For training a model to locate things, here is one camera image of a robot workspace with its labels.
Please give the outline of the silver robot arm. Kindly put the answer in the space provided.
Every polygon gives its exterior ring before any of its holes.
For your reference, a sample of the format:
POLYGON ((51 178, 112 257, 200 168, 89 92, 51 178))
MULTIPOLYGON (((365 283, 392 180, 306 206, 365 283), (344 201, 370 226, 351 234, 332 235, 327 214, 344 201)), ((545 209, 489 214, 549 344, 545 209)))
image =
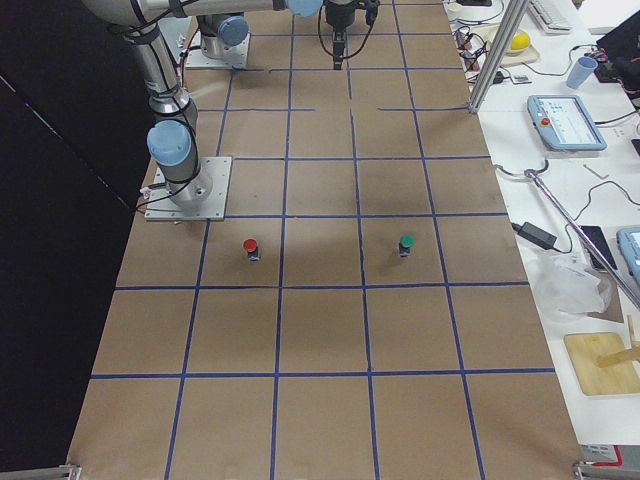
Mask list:
POLYGON ((201 35, 200 48, 207 58, 223 59, 249 34, 249 24, 242 12, 201 15, 196 19, 201 35))
POLYGON ((84 6, 108 23, 109 30, 130 46, 143 72, 149 105, 156 124, 147 134, 147 146, 164 175, 166 194, 146 206, 167 206, 195 216, 213 191, 196 145, 198 109, 181 86, 159 21, 166 17, 198 21, 202 49, 212 58, 224 47, 236 47, 249 35, 244 14, 252 11, 288 10, 300 17, 325 11, 332 28, 332 57, 339 69, 346 59, 346 30, 357 10, 376 9, 377 1, 86 1, 84 6))

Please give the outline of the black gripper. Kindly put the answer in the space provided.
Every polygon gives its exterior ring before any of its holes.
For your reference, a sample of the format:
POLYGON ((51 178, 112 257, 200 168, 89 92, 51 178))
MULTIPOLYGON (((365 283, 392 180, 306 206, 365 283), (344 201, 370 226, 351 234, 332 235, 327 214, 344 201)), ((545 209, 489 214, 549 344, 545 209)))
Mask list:
MULTIPOLYGON (((347 29, 355 21, 357 1, 325 1, 325 21, 332 29, 332 56, 343 56, 345 51, 347 29)), ((333 69, 341 70, 341 57, 333 58, 333 69)))

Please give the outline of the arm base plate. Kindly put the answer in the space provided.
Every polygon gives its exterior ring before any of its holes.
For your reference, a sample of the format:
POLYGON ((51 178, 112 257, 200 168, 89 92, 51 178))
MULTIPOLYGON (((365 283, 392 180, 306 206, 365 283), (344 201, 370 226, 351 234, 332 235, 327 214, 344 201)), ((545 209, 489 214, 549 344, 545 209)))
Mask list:
POLYGON ((200 171, 186 187, 166 184, 160 168, 154 181, 161 187, 150 192, 142 209, 147 221, 223 221, 231 177, 232 158, 200 157, 200 171))
POLYGON ((248 34, 238 45, 228 46, 216 37, 206 37, 196 33, 189 47, 186 59, 187 69, 243 70, 247 66, 251 35, 248 34))

